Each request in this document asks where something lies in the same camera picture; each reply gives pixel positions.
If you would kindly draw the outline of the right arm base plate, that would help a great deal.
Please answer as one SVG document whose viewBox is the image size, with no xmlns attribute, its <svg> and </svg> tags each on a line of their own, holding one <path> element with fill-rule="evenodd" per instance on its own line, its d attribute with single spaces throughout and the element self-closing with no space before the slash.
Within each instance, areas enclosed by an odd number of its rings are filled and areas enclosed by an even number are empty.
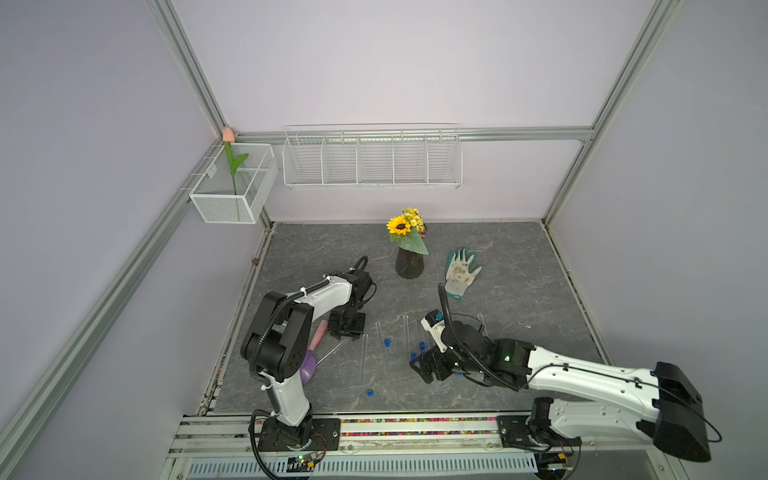
<svg viewBox="0 0 768 480">
<path fill-rule="evenodd" d="M 566 438 L 556 433 L 547 418 L 525 415 L 499 415 L 496 419 L 503 447 L 546 452 L 553 448 L 580 447 L 580 437 Z"/>
</svg>

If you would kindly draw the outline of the pink artificial tulip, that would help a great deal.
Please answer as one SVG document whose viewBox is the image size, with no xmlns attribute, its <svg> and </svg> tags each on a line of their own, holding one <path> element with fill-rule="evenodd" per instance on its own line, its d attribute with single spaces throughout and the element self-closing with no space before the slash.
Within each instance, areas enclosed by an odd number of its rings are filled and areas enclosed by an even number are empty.
<svg viewBox="0 0 768 480">
<path fill-rule="evenodd" d="M 236 140 L 236 136 L 234 134 L 234 131 L 230 127 L 225 127 L 222 130 L 222 141 L 223 141 L 224 150 L 228 160 L 233 194 L 237 195 L 238 190 L 237 190 L 236 175 L 239 168 L 248 159 L 249 154 L 243 153 L 243 154 L 236 155 L 233 150 L 233 144 L 235 143 L 235 140 Z"/>
</svg>

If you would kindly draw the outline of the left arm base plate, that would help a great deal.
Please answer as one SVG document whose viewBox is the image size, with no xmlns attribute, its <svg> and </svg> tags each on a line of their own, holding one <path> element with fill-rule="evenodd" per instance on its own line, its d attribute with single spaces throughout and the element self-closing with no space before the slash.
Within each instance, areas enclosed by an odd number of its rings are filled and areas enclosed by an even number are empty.
<svg viewBox="0 0 768 480">
<path fill-rule="evenodd" d="M 311 418 L 295 427 L 269 418 L 261 423 L 257 448 L 260 452 L 337 451 L 340 440 L 337 418 Z"/>
</svg>

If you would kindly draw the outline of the white mesh wall basket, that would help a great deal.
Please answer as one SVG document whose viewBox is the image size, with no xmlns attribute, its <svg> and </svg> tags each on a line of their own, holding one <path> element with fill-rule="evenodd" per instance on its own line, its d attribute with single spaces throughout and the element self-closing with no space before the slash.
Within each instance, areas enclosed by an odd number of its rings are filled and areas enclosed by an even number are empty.
<svg viewBox="0 0 768 480">
<path fill-rule="evenodd" d="M 270 144 L 224 142 L 189 198 L 208 224 L 255 225 L 278 172 Z"/>
</svg>

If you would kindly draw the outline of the green white work glove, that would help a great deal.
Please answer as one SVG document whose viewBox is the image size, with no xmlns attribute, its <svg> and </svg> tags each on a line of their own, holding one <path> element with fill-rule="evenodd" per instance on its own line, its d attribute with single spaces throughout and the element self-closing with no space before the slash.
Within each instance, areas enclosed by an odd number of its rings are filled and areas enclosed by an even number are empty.
<svg viewBox="0 0 768 480">
<path fill-rule="evenodd" d="M 476 262 L 475 252 L 466 247 L 452 250 L 445 269 L 446 293 L 455 299 L 463 298 L 481 271 L 482 266 Z"/>
</svg>

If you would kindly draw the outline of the green circuit board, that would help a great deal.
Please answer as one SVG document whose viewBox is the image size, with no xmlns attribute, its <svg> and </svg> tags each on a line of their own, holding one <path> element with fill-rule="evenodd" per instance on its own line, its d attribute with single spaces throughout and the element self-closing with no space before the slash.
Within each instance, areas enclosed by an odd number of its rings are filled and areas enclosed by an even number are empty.
<svg viewBox="0 0 768 480">
<path fill-rule="evenodd" d="M 310 473 L 314 471 L 316 465 L 315 458 L 312 456 L 289 457 L 286 461 L 286 473 Z"/>
</svg>

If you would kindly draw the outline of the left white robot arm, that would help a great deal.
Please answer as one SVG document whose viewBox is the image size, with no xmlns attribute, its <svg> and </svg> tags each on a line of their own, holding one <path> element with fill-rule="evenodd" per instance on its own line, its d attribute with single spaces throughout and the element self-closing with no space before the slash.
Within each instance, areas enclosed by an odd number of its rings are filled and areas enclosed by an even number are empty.
<svg viewBox="0 0 768 480">
<path fill-rule="evenodd" d="M 326 275 L 320 282 L 291 294 L 271 291 L 264 295 L 240 346 L 249 374 L 262 383 L 272 406 L 259 434 L 263 451 L 309 447 L 319 434 L 326 439 L 338 432 L 329 422 L 313 419 L 312 405 L 304 392 L 302 368 L 316 349 L 310 341 L 312 323 L 328 317 L 328 332 L 336 338 L 358 338 L 364 333 L 363 307 L 375 286 L 366 270 L 368 258 L 360 257 L 347 270 Z"/>
</svg>

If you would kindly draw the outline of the clear test tube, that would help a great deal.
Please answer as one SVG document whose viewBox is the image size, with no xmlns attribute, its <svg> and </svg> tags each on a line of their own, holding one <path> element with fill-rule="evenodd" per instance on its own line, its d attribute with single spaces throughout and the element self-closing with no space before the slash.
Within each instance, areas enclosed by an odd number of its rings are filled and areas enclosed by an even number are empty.
<svg viewBox="0 0 768 480">
<path fill-rule="evenodd" d="M 485 321 L 484 315 L 482 313 L 478 313 L 477 314 L 477 319 L 478 319 L 478 323 L 479 323 L 478 331 L 482 335 L 488 336 L 487 322 Z"/>
</svg>

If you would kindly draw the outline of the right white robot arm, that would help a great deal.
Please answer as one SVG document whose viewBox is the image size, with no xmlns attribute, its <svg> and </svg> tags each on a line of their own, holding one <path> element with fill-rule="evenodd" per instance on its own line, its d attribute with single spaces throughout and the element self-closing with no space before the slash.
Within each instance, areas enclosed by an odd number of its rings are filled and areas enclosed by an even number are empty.
<svg viewBox="0 0 768 480">
<path fill-rule="evenodd" d="M 430 384 L 460 374 L 484 388 L 537 391 L 528 417 L 501 417 L 508 448 L 546 453 L 577 447 L 585 438 L 650 444 L 680 460 L 706 463 L 722 440 L 707 420 L 703 399 L 676 365 L 627 368 L 569 357 L 533 343 L 491 339 L 481 327 L 458 321 L 448 294 L 438 287 L 439 308 L 421 321 L 433 346 L 409 365 Z"/>
</svg>

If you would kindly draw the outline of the dark glass flower vase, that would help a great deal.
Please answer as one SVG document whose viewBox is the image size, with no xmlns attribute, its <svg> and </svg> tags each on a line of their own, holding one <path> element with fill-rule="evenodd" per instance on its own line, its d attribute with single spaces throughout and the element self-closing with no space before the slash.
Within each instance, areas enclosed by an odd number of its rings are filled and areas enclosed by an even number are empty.
<svg viewBox="0 0 768 480">
<path fill-rule="evenodd" d="M 398 249 L 395 260 L 395 271 L 400 277 L 405 279 L 416 279 L 423 273 L 424 268 L 425 261 L 423 254 L 402 248 Z"/>
</svg>

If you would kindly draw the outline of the yellow sunflower bouquet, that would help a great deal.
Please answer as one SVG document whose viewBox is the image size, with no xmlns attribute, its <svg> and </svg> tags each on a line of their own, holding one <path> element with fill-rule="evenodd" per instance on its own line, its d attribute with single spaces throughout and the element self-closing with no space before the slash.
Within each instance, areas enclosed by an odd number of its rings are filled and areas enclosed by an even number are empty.
<svg viewBox="0 0 768 480">
<path fill-rule="evenodd" d="M 398 216 L 388 220 L 386 229 L 390 241 L 398 248 L 418 255 L 428 255 L 424 241 L 427 226 L 418 209 L 404 208 Z"/>
</svg>

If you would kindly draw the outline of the test tube blue stopper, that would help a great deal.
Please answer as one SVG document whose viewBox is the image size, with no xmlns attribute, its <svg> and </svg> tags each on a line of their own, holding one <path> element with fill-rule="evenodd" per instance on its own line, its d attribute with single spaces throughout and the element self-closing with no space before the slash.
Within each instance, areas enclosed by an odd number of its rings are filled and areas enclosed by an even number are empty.
<svg viewBox="0 0 768 480">
<path fill-rule="evenodd" d="M 319 360 L 317 360 L 317 365 L 319 366 L 325 360 L 331 357 L 334 353 L 336 353 L 343 345 L 347 343 L 347 340 L 348 340 L 347 338 L 343 338 L 342 340 L 340 340 L 333 348 L 331 348 L 328 352 L 326 352 L 325 355 L 323 355 Z"/>
<path fill-rule="evenodd" d="M 411 353 L 413 355 L 418 355 L 421 352 L 421 347 L 420 347 L 421 334 L 419 333 L 420 330 L 421 330 L 421 325 L 418 319 L 412 319 L 409 321 L 409 324 L 408 324 L 409 348 L 411 349 Z"/>
<path fill-rule="evenodd" d="M 368 342 L 369 342 L 369 336 L 367 334 L 363 334 L 361 336 L 361 355 L 360 355 L 360 362 L 359 362 L 359 384 L 361 386 L 366 385 L 367 380 L 367 374 L 366 374 L 366 364 L 367 364 L 367 358 L 368 358 Z"/>
<path fill-rule="evenodd" d="M 402 315 L 403 325 L 403 348 L 408 360 L 411 359 L 411 345 L 410 345 L 410 332 L 409 332 L 409 316 L 408 314 Z"/>
<path fill-rule="evenodd" d="M 378 337 L 378 346 L 381 352 L 382 359 L 385 361 L 386 364 L 388 364 L 389 363 L 389 351 L 388 351 L 389 347 L 387 346 L 387 343 L 386 343 L 387 338 L 384 335 L 383 327 L 380 321 L 377 321 L 375 323 L 375 329 Z"/>
</svg>

